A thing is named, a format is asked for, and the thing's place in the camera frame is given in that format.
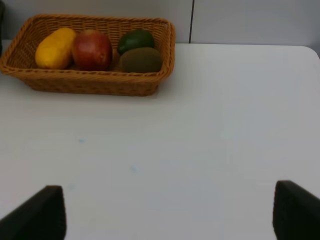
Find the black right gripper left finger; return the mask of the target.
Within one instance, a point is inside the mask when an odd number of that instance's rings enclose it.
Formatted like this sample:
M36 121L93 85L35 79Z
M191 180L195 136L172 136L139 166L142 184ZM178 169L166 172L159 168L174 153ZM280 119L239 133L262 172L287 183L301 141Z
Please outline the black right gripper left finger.
M2 240L63 240L67 214L63 188L47 185L0 220Z

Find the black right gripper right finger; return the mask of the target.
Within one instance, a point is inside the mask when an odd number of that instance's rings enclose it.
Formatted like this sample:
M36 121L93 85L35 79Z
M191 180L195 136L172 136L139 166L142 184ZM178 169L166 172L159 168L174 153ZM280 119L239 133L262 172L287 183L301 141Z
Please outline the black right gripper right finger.
M320 199L293 181L277 181L272 226L278 240L319 240Z

